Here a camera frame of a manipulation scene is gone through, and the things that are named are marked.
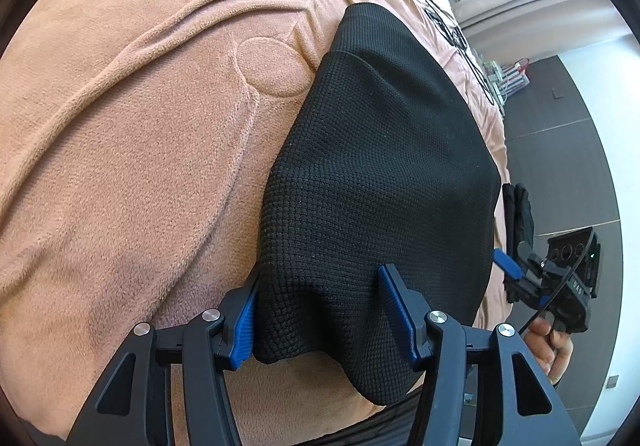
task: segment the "metal screw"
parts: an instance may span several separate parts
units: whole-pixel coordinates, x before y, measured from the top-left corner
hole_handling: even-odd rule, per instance
[[[442,311],[431,311],[429,319],[434,323],[444,323],[447,321],[447,314]]]
[[[498,332],[503,336],[507,336],[509,338],[516,333],[516,330],[508,323],[501,323],[500,325],[498,325]]]
[[[138,325],[133,327],[133,334],[135,334],[136,336],[144,336],[150,330],[151,330],[151,325],[143,321],[142,323],[139,323]]]
[[[215,321],[222,316],[222,313],[218,309],[207,309],[202,313],[202,319],[204,321]]]

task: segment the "black knit fabric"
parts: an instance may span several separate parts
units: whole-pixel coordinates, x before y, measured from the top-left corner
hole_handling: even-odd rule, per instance
[[[260,227],[254,356],[324,350],[376,404],[418,374],[377,293],[395,263],[471,325],[492,265],[500,177],[465,101],[407,27],[350,6],[273,165]]]

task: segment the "white wall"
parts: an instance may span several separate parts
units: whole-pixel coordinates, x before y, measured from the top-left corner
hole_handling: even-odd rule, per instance
[[[559,56],[600,135],[622,226],[622,309],[608,374],[620,379],[602,391],[582,434],[587,438],[618,428],[640,394],[640,44],[629,35]]]

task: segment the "human hand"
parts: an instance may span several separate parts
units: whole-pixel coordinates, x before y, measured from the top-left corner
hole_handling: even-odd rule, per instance
[[[538,317],[529,325],[524,343],[538,360],[551,384],[560,381],[574,352],[571,336],[566,332],[552,331],[551,324],[543,317]]]

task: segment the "electrical outlet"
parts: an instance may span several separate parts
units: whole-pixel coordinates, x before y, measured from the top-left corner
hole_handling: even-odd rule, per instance
[[[609,379],[607,379],[607,385],[605,386],[605,388],[615,388],[616,385],[618,384],[618,378],[620,376],[609,376]]]

